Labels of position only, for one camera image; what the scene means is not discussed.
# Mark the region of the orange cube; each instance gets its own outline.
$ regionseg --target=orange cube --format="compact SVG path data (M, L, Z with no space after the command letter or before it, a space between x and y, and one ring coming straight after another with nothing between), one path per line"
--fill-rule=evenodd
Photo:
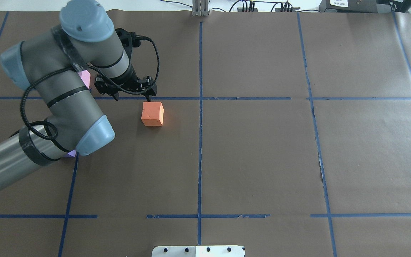
M158 101L144 101L142 106L142 122L145 126L162 126L164 108Z

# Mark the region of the silver cylinder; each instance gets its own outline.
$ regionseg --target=silver cylinder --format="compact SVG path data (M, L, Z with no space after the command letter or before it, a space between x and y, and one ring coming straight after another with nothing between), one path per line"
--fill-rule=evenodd
M37 130L45 133L43 126L36 126ZM43 140L30 132L31 139L39 149L51 159L60 158L64 152L56 148L49 140ZM28 176L33 171L41 168L26 156L20 146L19 135L14 135L0 143L0 190L16 181Z

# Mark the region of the blue-gray end cap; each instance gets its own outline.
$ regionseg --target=blue-gray end cap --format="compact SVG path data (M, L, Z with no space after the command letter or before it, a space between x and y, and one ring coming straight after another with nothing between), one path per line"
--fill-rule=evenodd
M60 11L62 29L83 42L100 42L114 32L114 23L104 7L94 0L72 0Z
M115 132L106 115L101 116L80 139L75 150L81 156L87 156L115 138Z
M30 82L21 63L22 43L23 41L3 52L0 56L0 63L6 75L24 91L30 86Z

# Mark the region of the table surface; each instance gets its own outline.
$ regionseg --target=table surface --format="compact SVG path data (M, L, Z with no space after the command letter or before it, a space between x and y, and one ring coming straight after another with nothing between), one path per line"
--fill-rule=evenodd
M164 125L92 89L115 140L0 191L0 256L411 256L411 14L109 15L156 42ZM0 54L56 24L0 12ZM134 50L140 76L155 60ZM0 141L20 95L0 66ZM37 96L32 121L50 115Z

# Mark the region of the metal bracket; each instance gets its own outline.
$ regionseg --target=metal bracket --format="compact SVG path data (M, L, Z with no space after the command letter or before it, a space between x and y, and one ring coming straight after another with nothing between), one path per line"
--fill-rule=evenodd
M281 12L282 8L275 8L275 12ZM300 7L293 7L293 12L300 10Z
M244 246L155 247L152 257L245 257Z
M209 0L193 0L193 16L209 16Z
M237 11L238 11L238 12L254 12L254 11L258 11L258 8L255 7L254 10L244 11L244 8L238 7L238 8L237 8Z

